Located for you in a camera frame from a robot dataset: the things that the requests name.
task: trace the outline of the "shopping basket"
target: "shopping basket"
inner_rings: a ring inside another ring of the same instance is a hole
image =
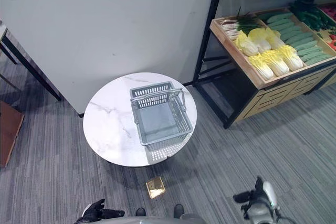
[[[149,151],[182,143],[192,132],[182,88],[175,89],[171,82],[163,82],[130,92],[140,143]]]

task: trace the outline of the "white wall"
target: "white wall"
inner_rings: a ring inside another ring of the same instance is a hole
[[[220,0],[217,16],[293,0]],[[107,82],[192,80],[210,0],[0,0],[0,17],[78,113]]]

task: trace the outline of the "striped carpet floor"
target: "striped carpet floor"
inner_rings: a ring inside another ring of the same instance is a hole
[[[172,216],[175,204],[207,223],[248,223],[232,195],[270,181],[282,213],[298,223],[336,223],[336,85],[301,96],[225,130],[199,93],[188,87],[198,121],[188,144],[150,167],[102,160],[86,143],[82,119],[57,102],[21,65],[0,56],[0,99],[24,112],[10,162],[0,170],[0,223],[73,223],[100,198],[127,216],[145,207]],[[145,182],[161,176],[166,192],[148,197]]]

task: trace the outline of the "round table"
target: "round table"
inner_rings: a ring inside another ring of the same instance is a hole
[[[196,104],[189,91],[178,81],[158,73],[133,73],[117,78],[102,87],[89,102],[83,120],[83,129],[90,147],[107,161],[122,166],[147,166],[159,163],[176,154],[188,142],[185,139],[167,148],[150,152],[141,145],[131,107],[130,89],[155,83],[173,83],[182,88],[186,113],[195,129]]]

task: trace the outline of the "small gold box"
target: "small gold box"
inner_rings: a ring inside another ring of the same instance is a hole
[[[149,193],[149,197],[154,199],[160,194],[163,194],[166,189],[164,188],[161,177],[156,177],[146,182],[146,187]]]

